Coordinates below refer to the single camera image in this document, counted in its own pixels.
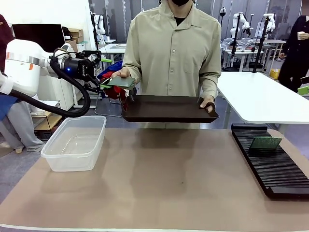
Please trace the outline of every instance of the cup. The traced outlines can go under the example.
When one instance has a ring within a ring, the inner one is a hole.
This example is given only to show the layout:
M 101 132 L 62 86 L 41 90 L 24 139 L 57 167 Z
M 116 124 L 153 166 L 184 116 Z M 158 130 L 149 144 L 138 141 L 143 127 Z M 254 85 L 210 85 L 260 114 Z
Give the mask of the cup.
M 297 33 L 297 39 L 298 40 L 301 40 L 300 39 L 300 35 L 302 35 L 302 34 L 305 34 L 305 32 L 304 31 L 300 31 L 300 32 Z

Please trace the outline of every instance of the black monitor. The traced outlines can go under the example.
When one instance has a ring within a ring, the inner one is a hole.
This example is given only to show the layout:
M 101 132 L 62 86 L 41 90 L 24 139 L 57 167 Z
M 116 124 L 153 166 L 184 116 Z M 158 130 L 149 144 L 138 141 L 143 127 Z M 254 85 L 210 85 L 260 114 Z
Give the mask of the black monitor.
M 65 43 L 60 24 L 13 24 L 15 37 L 36 42 L 46 52 L 54 52 Z

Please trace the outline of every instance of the clear plastic bin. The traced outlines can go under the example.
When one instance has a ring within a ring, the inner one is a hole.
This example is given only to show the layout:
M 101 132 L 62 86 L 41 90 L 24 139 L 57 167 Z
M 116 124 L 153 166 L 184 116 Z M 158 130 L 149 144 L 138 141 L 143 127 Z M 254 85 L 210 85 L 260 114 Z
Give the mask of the clear plastic bin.
M 48 140 L 41 156 L 54 172 L 92 170 L 100 154 L 106 117 L 67 118 Z

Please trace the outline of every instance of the black tray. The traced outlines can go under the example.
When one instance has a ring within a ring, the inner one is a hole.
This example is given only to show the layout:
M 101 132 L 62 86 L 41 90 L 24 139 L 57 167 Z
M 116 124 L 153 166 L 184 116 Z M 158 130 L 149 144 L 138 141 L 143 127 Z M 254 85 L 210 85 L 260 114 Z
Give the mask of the black tray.
M 127 111 L 121 116 L 128 122 L 179 122 L 210 123 L 219 116 L 215 111 L 209 114 L 199 106 L 203 102 L 200 97 L 173 97 L 138 95 L 126 98 Z
M 281 146 L 276 149 L 250 149 L 255 137 L 271 137 L 267 125 L 232 124 L 232 134 L 269 198 L 309 199 L 308 178 Z

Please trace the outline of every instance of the black face mask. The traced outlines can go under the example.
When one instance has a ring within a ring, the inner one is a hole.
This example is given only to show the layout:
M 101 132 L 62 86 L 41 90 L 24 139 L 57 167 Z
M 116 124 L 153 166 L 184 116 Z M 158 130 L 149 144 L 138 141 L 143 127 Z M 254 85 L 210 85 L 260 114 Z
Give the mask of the black face mask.
M 185 5 L 189 0 L 172 0 L 177 6 Z

